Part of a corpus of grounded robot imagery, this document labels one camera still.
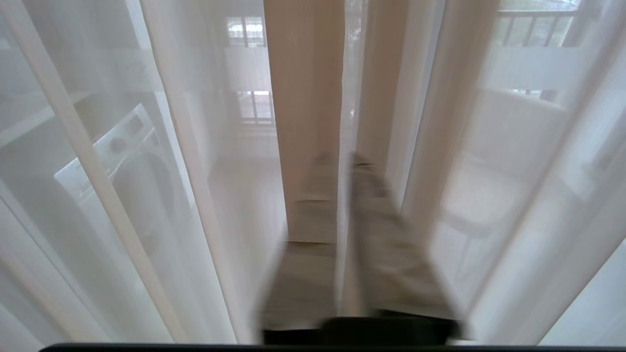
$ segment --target window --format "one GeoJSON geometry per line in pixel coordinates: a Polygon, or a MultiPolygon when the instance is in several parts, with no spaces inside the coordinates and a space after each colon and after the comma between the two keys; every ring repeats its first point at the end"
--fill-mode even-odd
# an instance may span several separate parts
{"type": "Polygon", "coordinates": [[[511,93],[524,94],[532,96],[533,98],[541,98],[541,90],[529,90],[529,89],[509,89],[511,93]]]}
{"type": "Polygon", "coordinates": [[[226,22],[229,45],[244,46],[246,48],[267,46],[262,17],[228,17],[226,22]]]}
{"type": "Polygon", "coordinates": [[[563,46],[574,18],[585,15],[580,0],[503,0],[495,39],[502,46],[563,46]]]}
{"type": "Polygon", "coordinates": [[[238,91],[242,122],[248,125],[273,125],[272,94],[267,90],[238,91]]]}

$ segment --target beige wall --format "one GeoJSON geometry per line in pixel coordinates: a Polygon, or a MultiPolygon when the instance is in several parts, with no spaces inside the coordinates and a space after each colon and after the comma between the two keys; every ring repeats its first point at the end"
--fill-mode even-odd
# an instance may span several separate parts
{"type": "Polygon", "coordinates": [[[344,3],[266,0],[265,23],[280,165],[293,226],[311,161],[339,154],[344,3]]]}

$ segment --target sheer curtain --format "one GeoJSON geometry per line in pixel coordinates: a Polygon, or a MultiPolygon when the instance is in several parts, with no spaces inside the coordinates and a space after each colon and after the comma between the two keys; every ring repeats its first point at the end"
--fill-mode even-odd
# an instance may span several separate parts
{"type": "Polygon", "coordinates": [[[285,227],[262,1],[1,8],[2,345],[253,341],[285,227]]]}
{"type": "Polygon", "coordinates": [[[0,349],[259,342],[321,155],[362,314],[353,153],[465,337],[541,341],[624,238],[625,4],[316,1],[0,0],[0,349]]]}

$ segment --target washer door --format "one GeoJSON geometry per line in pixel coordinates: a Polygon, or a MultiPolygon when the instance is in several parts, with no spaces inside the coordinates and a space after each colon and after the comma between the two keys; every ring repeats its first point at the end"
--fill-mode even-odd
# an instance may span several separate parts
{"type": "Polygon", "coordinates": [[[165,162],[152,153],[140,153],[122,162],[113,178],[144,250],[150,256],[175,235],[180,207],[172,176],[165,162]]]}

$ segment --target balcony railing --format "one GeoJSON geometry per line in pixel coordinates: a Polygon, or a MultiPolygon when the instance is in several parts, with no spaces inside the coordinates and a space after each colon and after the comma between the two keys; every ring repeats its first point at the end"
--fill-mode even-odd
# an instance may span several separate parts
{"type": "Polygon", "coordinates": [[[500,33],[496,35],[499,34],[502,46],[561,46],[573,19],[580,13],[580,10],[499,11],[500,33]]]}

